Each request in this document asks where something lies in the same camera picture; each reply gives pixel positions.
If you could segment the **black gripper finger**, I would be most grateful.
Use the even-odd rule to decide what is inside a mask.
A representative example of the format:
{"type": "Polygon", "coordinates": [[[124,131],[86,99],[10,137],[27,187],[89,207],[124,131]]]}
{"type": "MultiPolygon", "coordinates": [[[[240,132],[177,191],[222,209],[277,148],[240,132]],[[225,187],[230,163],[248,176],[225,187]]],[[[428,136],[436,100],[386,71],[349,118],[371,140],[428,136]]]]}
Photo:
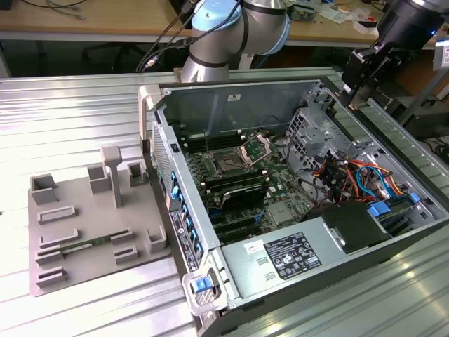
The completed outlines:
{"type": "Polygon", "coordinates": [[[380,84],[393,77],[409,61],[411,61],[410,51],[397,48],[390,51],[369,76],[366,82],[368,92],[374,92],[380,84]]]}
{"type": "Polygon", "coordinates": [[[348,95],[360,89],[363,80],[370,70],[373,59],[373,49],[354,49],[349,56],[347,65],[343,71],[344,92],[348,95]]]}

